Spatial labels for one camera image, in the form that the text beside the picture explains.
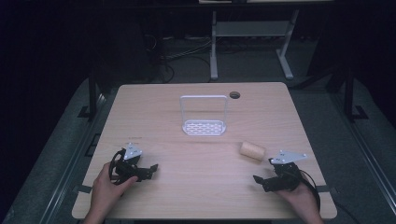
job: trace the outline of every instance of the gray floor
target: gray floor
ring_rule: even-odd
[[[170,39],[166,41],[167,53],[171,56],[203,43],[205,41]],[[242,39],[219,46],[219,79],[216,82],[280,81],[292,86],[305,80],[316,43],[291,42],[287,58],[295,75],[293,80],[283,77],[276,58],[275,49],[281,43],[281,39]],[[208,59],[205,51],[169,61],[175,72],[170,83],[208,82]],[[161,70],[165,79],[170,77],[169,69],[168,72],[164,67]],[[324,78],[303,91],[290,91],[290,94],[331,194],[360,223],[396,223],[384,190],[377,184],[371,163],[362,150],[363,147],[371,149],[389,183],[395,186],[395,129],[359,82],[355,85],[354,102],[363,107],[369,119],[349,123],[341,112],[343,93],[327,93],[324,90],[326,82]],[[161,83],[161,80],[158,78],[153,83]],[[72,218],[71,209],[116,93],[117,88],[98,101],[98,114],[88,122],[78,118],[79,110],[88,104],[88,81],[81,83],[4,223],[78,223]],[[359,136],[365,144],[357,141]],[[106,223],[133,222],[107,220]],[[274,223],[301,222],[278,220]],[[326,223],[353,223],[353,220],[339,208],[338,216]]]

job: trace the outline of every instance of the human hand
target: human hand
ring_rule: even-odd
[[[322,224],[317,201],[307,185],[300,182],[299,186],[289,191],[286,189],[274,191],[275,194],[285,199],[297,213],[297,216],[307,224]]]
[[[84,224],[102,223],[120,196],[137,180],[137,176],[133,176],[120,185],[114,185],[108,174],[109,166],[110,162],[106,163],[93,181],[91,208]]]

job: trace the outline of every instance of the cable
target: cable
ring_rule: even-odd
[[[333,200],[335,206],[341,208],[345,213],[347,213],[357,224],[361,224],[343,205]]]
[[[197,57],[197,56],[188,56],[188,57],[184,57],[184,58],[194,58],[194,59],[201,60],[201,61],[203,61],[204,63],[206,63],[206,65],[209,66],[209,69],[210,69],[210,63],[209,63],[207,60],[205,60],[205,59],[203,59],[203,58],[201,58],[201,57]]]
[[[154,35],[145,35],[145,37],[151,37],[153,39],[153,46],[149,49],[146,49],[147,51],[152,51],[157,47],[157,38],[155,38]]]
[[[162,56],[162,59],[176,59],[176,58],[180,58],[180,57],[183,57],[186,55],[197,53],[197,52],[200,52],[201,50],[207,49],[211,43],[212,43],[212,41],[208,41],[208,42],[204,43],[203,45],[196,47],[194,49],[189,49],[189,50],[186,50],[184,52],[180,52],[180,53],[177,53],[174,55]]]
[[[292,176],[292,177],[294,177],[294,178],[300,180],[300,182],[302,182],[303,184],[305,184],[305,185],[311,190],[312,194],[313,194],[314,197],[315,197],[315,200],[317,201],[318,210],[320,211],[320,196],[319,196],[319,193],[318,193],[316,184],[315,184],[315,187],[313,187],[313,186],[311,185],[311,183],[309,183],[306,179],[304,179],[304,178],[302,178],[302,177],[296,176],[296,175],[291,174],[291,173],[289,173],[289,172],[283,172],[283,173],[284,173],[284,174],[287,174],[287,175],[290,175],[290,176]]]
[[[315,187],[315,189],[316,190],[318,190],[318,188],[317,188],[317,184],[315,183],[315,180],[314,180],[314,178],[312,178],[312,176],[311,175],[309,175],[306,171],[304,171],[304,170],[300,170],[300,172],[303,172],[304,174],[306,174],[310,179],[311,179],[311,181],[312,181],[312,183],[314,183],[314,187]]]
[[[172,68],[172,66],[170,66],[170,65],[168,65],[168,64],[160,64],[160,66],[161,65],[163,65],[164,67],[165,67],[165,71],[167,72],[168,71],[168,68],[171,70],[171,77],[169,77],[167,80],[165,79],[165,77],[164,77],[164,74],[163,74],[163,72],[161,72],[160,71],[160,79],[161,79],[161,82],[163,83],[163,84],[165,84],[165,83],[169,83],[173,78],[174,78],[174,76],[175,76],[175,70]]]
[[[122,155],[122,150],[120,150],[120,151],[118,151],[114,156],[113,156],[113,159],[111,160],[111,162],[110,162],[110,166],[108,167],[108,176],[110,177],[110,180],[113,178],[113,170],[114,170],[114,168],[116,167],[116,158],[117,158],[117,156],[123,156]]]

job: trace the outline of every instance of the black cable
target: black cable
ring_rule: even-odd
[[[145,37],[151,37],[153,40],[152,47],[148,48],[146,47],[147,51],[153,51],[157,47],[157,38],[155,38],[154,35],[145,35]]]
[[[313,186],[311,185],[311,183],[309,183],[306,179],[301,178],[301,177],[299,177],[299,176],[296,176],[296,175],[294,175],[294,174],[291,174],[291,173],[289,173],[289,172],[284,172],[284,174],[290,175],[290,176],[292,176],[292,177],[294,177],[294,178],[300,180],[300,182],[302,182],[303,184],[305,184],[305,185],[311,190],[312,194],[313,194],[314,197],[315,197],[315,200],[317,201],[318,210],[320,211],[320,196],[319,196],[318,190],[317,190],[317,188],[316,188],[316,185],[315,185],[315,187],[313,187]]]
[[[361,224],[343,205],[340,203],[336,202],[335,200],[332,200],[335,204],[335,206],[341,208],[345,213],[347,213],[357,224]]]
[[[198,59],[198,60],[204,62],[210,69],[210,63],[207,60],[205,60],[205,59],[203,59],[201,57],[198,57],[198,56],[181,56],[181,57],[177,57],[177,58],[174,58],[174,59],[169,59],[167,61],[171,61],[172,62],[174,60],[187,59],[187,58]],[[169,78],[168,80],[165,81],[164,77],[162,76],[162,74],[160,74],[160,78],[161,78],[163,83],[169,83],[169,81],[172,80],[172,78],[175,76],[175,70],[170,65],[167,65],[166,67],[170,68],[172,70],[172,76],[171,76],[171,78]]]
[[[163,72],[160,71],[160,79],[163,83],[169,83],[170,81],[172,81],[172,79],[175,76],[175,70],[173,69],[173,67],[171,65],[168,64],[164,64],[163,65],[165,67],[165,71],[168,72],[168,69],[171,70],[171,77],[169,77],[167,80],[165,79],[165,76],[163,74]]]
[[[318,188],[317,188],[317,184],[315,183],[315,180],[314,180],[314,178],[312,178],[312,176],[311,175],[309,175],[306,171],[304,171],[304,170],[300,170],[300,172],[303,172],[304,174],[306,174],[310,179],[311,179],[311,181],[312,181],[312,183],[314,183],[314,187],[315,187],[315,189],[316,190],[318,190]]]
[[[205,44],[203,44],[203,45],[201,45],[199,47],[196,47],[194,49],[189,49],[189,50],[186,50],[184,52],[176,53],[176,54],[169,55],[169,56],[163,56],[163,58],[165,60],[166,59],[174,60],[174,59],[182,58],[182,57],[184,57],[186,55],[190,55],[190,54],[193,54],[193,53],[203,53],[203,52],[205,52],[206,50],[209,49],[210,45],[211,45],[211,41],[209,40]]]
[[[113,178],[113,170],[114,167],[116,167],[116,158],[118,155],[122,156],[122,150],[118,151],[110,162],[110,166],[108,167],[108,176],[110,177],[110,180]]]

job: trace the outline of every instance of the white plastic basket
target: white plastic basket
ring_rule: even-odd
[[[185,108],[186,101],[191,99],[202,99],[203,106],[205,106],[205,99],[219,99],[219,102],[222,102],[224,105],[221,105],[221,111],[211,111],[213,117],[218,117],[219,113],[221,114],[221,119],[186,119],[187,111]],[[180,96],[180,108],[181,108],[181,117],[183,120],[182,129],[184,133],[188,135],[222,135],[226,129],[226,117],[227,117],[227,103],[228,98],[225,95],[183,95]],[[210,105],[206,108],[206,111],[210,111]]]

